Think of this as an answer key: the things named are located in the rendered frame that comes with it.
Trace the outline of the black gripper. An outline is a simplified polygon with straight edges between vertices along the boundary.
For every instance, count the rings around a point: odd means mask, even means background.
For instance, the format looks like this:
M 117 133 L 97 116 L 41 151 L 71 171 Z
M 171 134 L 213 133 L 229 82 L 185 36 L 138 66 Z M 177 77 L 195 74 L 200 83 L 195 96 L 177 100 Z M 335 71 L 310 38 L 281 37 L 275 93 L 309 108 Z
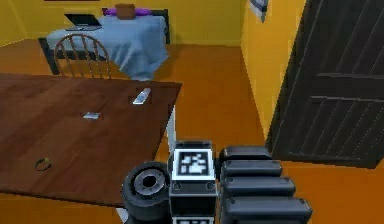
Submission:
M 170 175 L 163 162 L 148 161 L 125 177 L 121 196 L 130 217 L 146 224 L 166 224 L 170 217 Z

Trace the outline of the bed with blue blanket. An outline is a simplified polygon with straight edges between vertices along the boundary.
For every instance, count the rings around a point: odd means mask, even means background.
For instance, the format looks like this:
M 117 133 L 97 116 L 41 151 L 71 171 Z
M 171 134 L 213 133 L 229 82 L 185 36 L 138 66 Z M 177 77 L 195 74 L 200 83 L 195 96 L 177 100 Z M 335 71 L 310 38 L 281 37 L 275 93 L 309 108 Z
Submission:
M 152 10 L 149 15 L 133 20 L 116 16 L 98 18 L 101 28 L 95 31 L 59 29 L 38 39 L 46 61 L 54 75 L 60 72 L 54 60 L 57 42 L 66 35 L 84 34 L 98 40 L 106 49 L 110 62 L 133 80 L 146 81 L 168 59 L 166 45 L 170 43 L 168 10 Z

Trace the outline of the brown wooden table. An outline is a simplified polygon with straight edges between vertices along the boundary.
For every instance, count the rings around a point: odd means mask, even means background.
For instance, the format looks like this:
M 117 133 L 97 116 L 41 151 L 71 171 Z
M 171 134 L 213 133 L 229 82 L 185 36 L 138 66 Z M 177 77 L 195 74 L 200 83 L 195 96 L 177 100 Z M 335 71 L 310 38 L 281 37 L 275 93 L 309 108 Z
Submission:
M 122 181 L 155 157 L 180 88 L 0 74 L 0 224 L 120 224 Z

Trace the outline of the grey remote control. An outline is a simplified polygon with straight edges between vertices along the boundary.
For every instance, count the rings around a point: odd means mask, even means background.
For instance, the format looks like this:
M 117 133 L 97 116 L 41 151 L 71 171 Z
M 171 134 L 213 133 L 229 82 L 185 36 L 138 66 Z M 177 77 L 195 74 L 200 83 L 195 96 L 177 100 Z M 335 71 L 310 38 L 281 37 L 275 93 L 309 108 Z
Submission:
M 150 88 L 144 88 L 134 99 L 132 102 L 133 105 L 142 105 L 145 103 L 146 99 L 148 98 L 149 94 L 151 93 Z

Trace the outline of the brown wooden chair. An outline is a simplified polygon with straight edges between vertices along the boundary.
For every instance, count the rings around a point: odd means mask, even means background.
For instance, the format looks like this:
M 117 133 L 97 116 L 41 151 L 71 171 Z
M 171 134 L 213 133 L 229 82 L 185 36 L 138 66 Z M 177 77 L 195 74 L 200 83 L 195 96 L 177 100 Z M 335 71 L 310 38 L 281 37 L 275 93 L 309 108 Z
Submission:
M 72 77 L 75 72 L 71 64 L 74 60 L 77 64 L 86 61 L 89 74 L 92 78 L 98 74 L 100 79 L 112 78 L 109 54 L 104 45 L 95 37 L 81 33 L 73 33 L 63 36 L 55 45 L 53 58 L 59 74 L 66 76 L 60 59 L 64 59 Z

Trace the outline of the purple pillow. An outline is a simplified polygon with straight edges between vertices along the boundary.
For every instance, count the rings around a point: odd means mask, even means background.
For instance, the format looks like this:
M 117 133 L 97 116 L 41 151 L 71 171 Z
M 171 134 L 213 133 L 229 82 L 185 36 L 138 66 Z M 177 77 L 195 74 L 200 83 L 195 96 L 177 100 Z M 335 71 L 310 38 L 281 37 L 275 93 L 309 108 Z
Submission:
M 101 10 L 104 16 L 117 16 L 116 8 L 102 8 Z M 136 16 L 148 16 L 151 15 L 151 10 L 147 8 L 136 8 L 135 14 Z

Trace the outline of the brown box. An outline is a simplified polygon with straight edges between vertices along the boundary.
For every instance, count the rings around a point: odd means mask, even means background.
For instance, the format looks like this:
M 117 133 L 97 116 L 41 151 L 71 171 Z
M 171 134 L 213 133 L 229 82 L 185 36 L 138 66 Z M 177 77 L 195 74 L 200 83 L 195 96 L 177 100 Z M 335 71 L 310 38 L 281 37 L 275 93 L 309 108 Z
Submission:
M 136 17 L 135 5 L 120 3 L 115 5 L 116 16 L 120 20 L 133 20 Z

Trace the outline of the black laptop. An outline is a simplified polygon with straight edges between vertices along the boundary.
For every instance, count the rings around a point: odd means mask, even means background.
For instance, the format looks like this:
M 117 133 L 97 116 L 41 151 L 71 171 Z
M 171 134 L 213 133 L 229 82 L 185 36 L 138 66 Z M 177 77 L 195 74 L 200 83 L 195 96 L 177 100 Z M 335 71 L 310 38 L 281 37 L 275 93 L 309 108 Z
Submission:
M 73 24 L 67 31 L 95 31 L 102 27 L 93 14 L 67 13 L 65 17 Z

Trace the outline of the dark panelled room door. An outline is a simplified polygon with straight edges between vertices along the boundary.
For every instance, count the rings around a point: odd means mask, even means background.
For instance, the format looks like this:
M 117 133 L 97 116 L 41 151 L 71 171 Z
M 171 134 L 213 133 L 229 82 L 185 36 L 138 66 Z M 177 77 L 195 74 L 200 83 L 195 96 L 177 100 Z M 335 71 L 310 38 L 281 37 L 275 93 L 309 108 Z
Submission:
M 266 146 L 359 168 L 384 159 L 384 0 L 307 0 Z

